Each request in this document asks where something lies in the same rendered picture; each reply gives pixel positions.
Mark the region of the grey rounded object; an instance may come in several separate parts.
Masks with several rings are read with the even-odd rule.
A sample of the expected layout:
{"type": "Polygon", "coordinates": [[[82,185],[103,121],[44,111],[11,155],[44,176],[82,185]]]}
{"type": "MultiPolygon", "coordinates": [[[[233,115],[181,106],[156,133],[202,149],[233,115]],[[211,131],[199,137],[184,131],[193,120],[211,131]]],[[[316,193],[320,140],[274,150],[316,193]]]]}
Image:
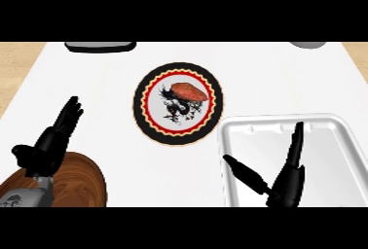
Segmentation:
{"type": "Polygon", "coordinates": [[[289,43],[298,48],[308,50],[317,49],[326,44],[326,42],[289,42],[289,43]]]}

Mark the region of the black grey flat appliance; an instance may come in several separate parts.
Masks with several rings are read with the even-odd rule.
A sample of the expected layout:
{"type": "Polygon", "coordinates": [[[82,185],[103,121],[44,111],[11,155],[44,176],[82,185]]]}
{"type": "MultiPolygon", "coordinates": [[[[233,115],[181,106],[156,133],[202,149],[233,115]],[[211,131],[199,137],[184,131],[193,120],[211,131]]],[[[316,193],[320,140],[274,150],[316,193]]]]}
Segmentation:
{"type": "Polygon", "coordinates": [[[135,42],[66,42],[64,47],[73,53],[119,53],[135,47],[135,42]]]}

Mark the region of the round brown wooden board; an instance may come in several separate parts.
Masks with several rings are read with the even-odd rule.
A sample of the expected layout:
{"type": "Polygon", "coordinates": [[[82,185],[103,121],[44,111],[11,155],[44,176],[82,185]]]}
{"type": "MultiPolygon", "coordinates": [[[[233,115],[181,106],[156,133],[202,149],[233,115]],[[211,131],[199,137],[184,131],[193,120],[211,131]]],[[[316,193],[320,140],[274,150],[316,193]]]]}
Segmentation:
{"type": "Polygon", "coordinates": [[[94,161],[67,152],[53,177],[53,207],[104,207],[107,200],[103,174],[94,161]]]}

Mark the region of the black red patterned plate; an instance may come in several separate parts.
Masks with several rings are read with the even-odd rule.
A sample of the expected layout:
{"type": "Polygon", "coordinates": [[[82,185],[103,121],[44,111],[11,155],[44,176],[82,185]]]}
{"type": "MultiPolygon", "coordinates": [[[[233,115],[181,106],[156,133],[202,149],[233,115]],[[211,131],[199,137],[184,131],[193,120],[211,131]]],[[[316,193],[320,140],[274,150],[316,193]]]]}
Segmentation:
{"type": "Polygon", "coordinates": [[[196,142],[212,131],[223,114],[223,91],[209,71],[187,62],[157,66],[143,76],[132,95],[132,117],[144,135],[160,144],[196,142]],[[190,83],[205,101],[180,99],[171,84],[190,83]]]}

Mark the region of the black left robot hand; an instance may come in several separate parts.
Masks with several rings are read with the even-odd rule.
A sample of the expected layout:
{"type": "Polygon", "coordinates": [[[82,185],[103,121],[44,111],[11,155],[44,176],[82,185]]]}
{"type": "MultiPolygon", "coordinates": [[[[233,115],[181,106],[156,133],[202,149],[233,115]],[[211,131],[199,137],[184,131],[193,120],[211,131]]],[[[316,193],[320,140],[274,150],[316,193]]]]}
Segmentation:
{"type": "Polygon", "coordinates": [[[13,147],[11,153],[17,166],[26,170],[26,177],[50,177],[57,172],[81,114],[78,98],[72,96],[54,124],[44,129],[35,144],[13,147]]]}

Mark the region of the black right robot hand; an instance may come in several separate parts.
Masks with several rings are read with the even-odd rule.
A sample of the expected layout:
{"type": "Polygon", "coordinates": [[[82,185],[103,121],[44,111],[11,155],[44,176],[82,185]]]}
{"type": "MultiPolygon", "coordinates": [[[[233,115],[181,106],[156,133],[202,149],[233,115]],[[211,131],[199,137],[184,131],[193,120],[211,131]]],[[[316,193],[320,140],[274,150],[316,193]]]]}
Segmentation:
{"type": "Polygon", "coordinates": [[[286,162],[268,187],[258,173],[230,155],[223,155],[231,174],[239,182],[259,195],[267,194],[268,207],[295,208],[299,203],[304,185],[304,166],[298,164],[302,149],[302,122],[293,125],[286,162]]]}

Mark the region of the white tray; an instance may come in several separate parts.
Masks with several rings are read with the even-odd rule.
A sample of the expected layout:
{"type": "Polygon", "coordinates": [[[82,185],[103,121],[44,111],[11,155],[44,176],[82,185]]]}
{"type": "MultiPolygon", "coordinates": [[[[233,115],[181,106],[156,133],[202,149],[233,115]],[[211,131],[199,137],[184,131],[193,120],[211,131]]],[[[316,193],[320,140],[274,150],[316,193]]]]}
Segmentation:
{"type": "Polygon", "coordinates": [[[230,207],[368,206],[368,160],[338,116],[230,117],[218,143],[230,207]]]}

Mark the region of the orange sweet potato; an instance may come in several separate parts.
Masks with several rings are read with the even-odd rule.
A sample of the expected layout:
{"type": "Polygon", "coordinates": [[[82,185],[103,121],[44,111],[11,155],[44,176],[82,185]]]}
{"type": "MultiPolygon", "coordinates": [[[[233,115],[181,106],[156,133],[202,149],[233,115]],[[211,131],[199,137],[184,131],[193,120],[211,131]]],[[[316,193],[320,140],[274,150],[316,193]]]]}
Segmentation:
{"type": "Polygon", "coordinates": [[[180,99],[189,101],[205,101],[205,93],[190,83],[171,84],[171,91],[180,99]]]}

